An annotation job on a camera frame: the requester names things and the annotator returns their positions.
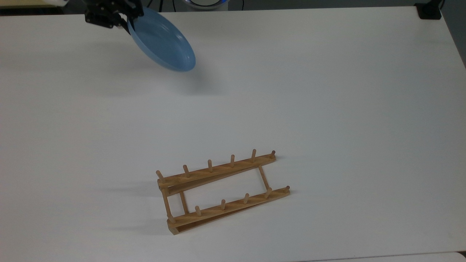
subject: wooden dowel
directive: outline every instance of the wooden dowel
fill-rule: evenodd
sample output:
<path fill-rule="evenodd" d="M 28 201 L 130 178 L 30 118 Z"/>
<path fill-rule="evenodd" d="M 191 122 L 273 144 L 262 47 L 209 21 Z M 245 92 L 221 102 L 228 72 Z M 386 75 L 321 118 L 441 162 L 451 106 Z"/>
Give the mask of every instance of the wooden dowel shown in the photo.
<path fill-rule="evenodd" d="M 172 215 L 167 215 L 167 217 L 168 217 L 168 220 L 170 220 L 171 223 L 173 223 L 173 224 L 176 223 L 176 220 L 173 218 Z"/>
<path fill-rule="evenodd" d="M 259 166 L 259 172 L 260 176 L 262 177 L 262 181 L 264 181 L 265 188 L 269 188 L 267 178 L 265 177 L 264 170 L 262 169 L 262 166 Z"/>
<path fill-rule="evenodd" d="M 165 178 L 162 175 L 162 173 L 159 170 L 155 171 L 155 173 L 157 174 L 158 178 L 160 179 L 160 182 L 165 183 Z"/>
<path fill-rule="evenodd" d="M 185 211 L 185 214 L 189 214 L 188 205 L 186 204 L 185 193 L 181 191 L 179 193 L 179 197 L 181 198 L 181 204 L 183 205 L 183 210 Z"/>
<path fill-rule="evenodd" d="M 196 214 L 198 214 L 198 216 L 201 216 L 201 210 L 199 209 L 199 206 L 196 206 L 194 209 L 196 209 Z"/>
<path fill-rule="evenodd" d="M 267 192 L 265 192 L 264 197 L 265 197 L 265 198 L 268 198 L 268 196 L 270 195 L 271 192 L 272 192 L 272 189 L 271 189 L 270 187 L 267 188 Z"/>
<path fill-rule="evenodd" d="M 248 199 L 249 199 L 249 194 L 246 193 L 246 194 L 244 195 L 243 204 L 246 204 Z"/>
<path fill-rule="evenodd" d="M 165 210 L 167 211 L 167 215 L 171 216 L 167 195 L 168 195 L 167 189 L 166 188 L 162 189 L 162 197 L 164 198 Z"/>
<path fill-rule="evenodd" d="M 184 175 L 184 177 L 186 177 L 186 178 L 190 177 L 190 175 L 189 175 L 189 170 L 188 170 L 188 166 L 187 166 L 187 165 L 183 165 L 183 169 L 185 170 L 185 175 Z"/>
<path fill-rule="evenodd" d="M 251 162 L 254 163 L 254 159 L 256 158 L 256 150 L 253 149 L 253 155 L 251 156 Z"/>
<path fill-rule="evenodd" d="M 212 160 L 207 160 L 207 164 L 209 165 L 209 172 L 212 173 L 213 168 L 212 168 Z"/>

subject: wooden peg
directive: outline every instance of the wooden peg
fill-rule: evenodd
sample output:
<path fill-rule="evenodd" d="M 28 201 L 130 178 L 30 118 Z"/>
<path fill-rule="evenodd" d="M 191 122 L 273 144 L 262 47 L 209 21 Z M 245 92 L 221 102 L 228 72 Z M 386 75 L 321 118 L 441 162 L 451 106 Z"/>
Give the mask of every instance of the wooden peg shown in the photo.
<path fill-rule="evenodd" d="M 199 206 L 196 206 L 194 209 L 196 209 L 196 214 L 198 214 L 198 216 L 201 216 L 201 210 L 199 209 Z"/>
<path fill-rule="evenodd" d="M 168 220 L 170 220 L 171 223 L 173 223 L 173 224 L 176 223 L 176 220 L 173 218 L 172 215 L 167 215 L 167 217 L 168 217 Z"/>
<path fill-rule="evenodd" d="M 207 160 L 207 164 L 209 165 L 209 172 L 212 173 L 213 168 L 212 168 L 212 160 Z"/>
<path fill-rule="evenodd" d="M 265 197 L 265 198 L 268 198 L 268 196 L 270 195 L 271 192 L 272 192 L 272 188 L 270 188 L 270 187 L 267 188 L 267 192 L 265 192 L 264 197 Z"/>
<path fill-rule="evenodd" d="M 155 173 L 157 174 L 158 178 L 160 179 L 160 182 L 165 183 L 165 178 L 162 175 L 162 173 L 159 170 L 155 171 Z"/>
<path fill-rule="evenodd" d="M 256 158 L 256 150 L 253 149 L 253 155 L 251 156 L 251 162 L 254 163 L 254 159 Z"/>
<path fill-rule="evenodd" d="M 265 177 L 264 170 L 262 169 L 262 166 L 258 166 L 259 172 L 260 172 L 260 177 L 262 177 L 262 181 L 264 181 L 265 188 L 269 188 L 267 178 Z"/>
<path fill-rule="evenodd" d="M 244 195 L 243 204 L 246 204 L 248 199 L 249 199 L 249 194 L 246 193 L 246 194 Z"/>
<path fill-rule="evenodd" d="M 189 175 L 189 170 L 188 170 L 188 166 L 187 166 L 187 165 L 183 165 L 183 169 L 185 170 L 185 177 L 186 177 L 186 178 L 190 177 L 190 175 Z"/>

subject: wooden base board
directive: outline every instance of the wooden base board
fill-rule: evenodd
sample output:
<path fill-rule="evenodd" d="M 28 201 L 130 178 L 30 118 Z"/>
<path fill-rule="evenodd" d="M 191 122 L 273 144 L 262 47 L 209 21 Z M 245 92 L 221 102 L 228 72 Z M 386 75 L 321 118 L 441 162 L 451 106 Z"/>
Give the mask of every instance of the wooden base board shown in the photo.
<path fill-rule="evenodd" d="M 221 210 L 221 205 L 203 209 L 200 211 L 201 216 L 198 216 L 196 212 L 177 216 L 175 217 L 175 223 L 171 223 L 170 220 L 167 220 L 168 229 L 172 234 L 179 234 L 252 207 L 286 197 L 290 192 L 289 187 L 284 187 L 273 190 L 268 198 L 265 198 L 265 194 L 266 193 L 250 196 L 246 204 L 243 203 L 243 199 L 226 203 L 224 210 Z"/>

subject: black cable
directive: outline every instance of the black cable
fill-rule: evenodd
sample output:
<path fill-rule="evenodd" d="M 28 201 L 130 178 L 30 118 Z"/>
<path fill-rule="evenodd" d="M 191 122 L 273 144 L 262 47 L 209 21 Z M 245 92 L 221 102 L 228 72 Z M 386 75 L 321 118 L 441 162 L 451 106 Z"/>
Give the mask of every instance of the black cable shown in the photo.
<path fill-rule="evenodd" d="M 162 12 L 162 7 L 164 6 L 164 0 L 160 0 L 160 5 L 158 5 L 158 12 Z"/>

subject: white table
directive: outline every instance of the white table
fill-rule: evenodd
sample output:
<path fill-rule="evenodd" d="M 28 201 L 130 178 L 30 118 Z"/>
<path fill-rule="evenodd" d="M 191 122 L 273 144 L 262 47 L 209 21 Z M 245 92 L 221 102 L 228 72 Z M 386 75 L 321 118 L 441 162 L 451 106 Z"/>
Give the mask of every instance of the white table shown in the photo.
<path fill-rule="evenodd" d="M 414 7 L 163 15 L 195 50 L 191 72 L 82 15 L 0 17 L 0 261 L 466 249 L 466 70 L 443 20 Z M 291 195 L 171 235 L 155 170 L 253 148 L 277 151 L 264 170 Z M 263 191 L 250 171 L 186 197 L 193 211 Z"/>

